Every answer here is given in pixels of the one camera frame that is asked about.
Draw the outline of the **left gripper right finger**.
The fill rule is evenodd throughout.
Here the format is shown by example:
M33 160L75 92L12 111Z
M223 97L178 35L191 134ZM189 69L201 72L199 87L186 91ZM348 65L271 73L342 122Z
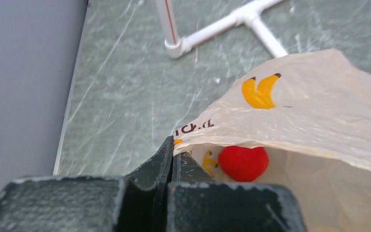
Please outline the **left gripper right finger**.
M173 158L170 232L305 232L299 203L275 184L217 182L188 154Z

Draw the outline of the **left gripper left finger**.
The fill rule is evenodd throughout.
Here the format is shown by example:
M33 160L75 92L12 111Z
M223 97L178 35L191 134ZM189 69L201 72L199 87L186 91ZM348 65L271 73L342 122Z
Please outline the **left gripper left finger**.
M0 232L163 232L174 140L126 176L34 176L0 192Z

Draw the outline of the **bright red fake apple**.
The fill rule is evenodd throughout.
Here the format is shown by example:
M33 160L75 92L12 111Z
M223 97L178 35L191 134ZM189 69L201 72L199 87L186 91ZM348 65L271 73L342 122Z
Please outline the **bright red fake apple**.
M269 157L263 147L228 146L219 152L217 160L222 171L237 182L258 179L269 165Z

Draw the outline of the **orange plastic bag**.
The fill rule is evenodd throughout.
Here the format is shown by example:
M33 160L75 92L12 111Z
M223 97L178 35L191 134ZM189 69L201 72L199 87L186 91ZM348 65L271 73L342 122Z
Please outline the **orange plastic bag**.
M309 231L371 232L371 74L338 50L266 61L174 138L221 182L221 148L265 147L257 181L289 188Z

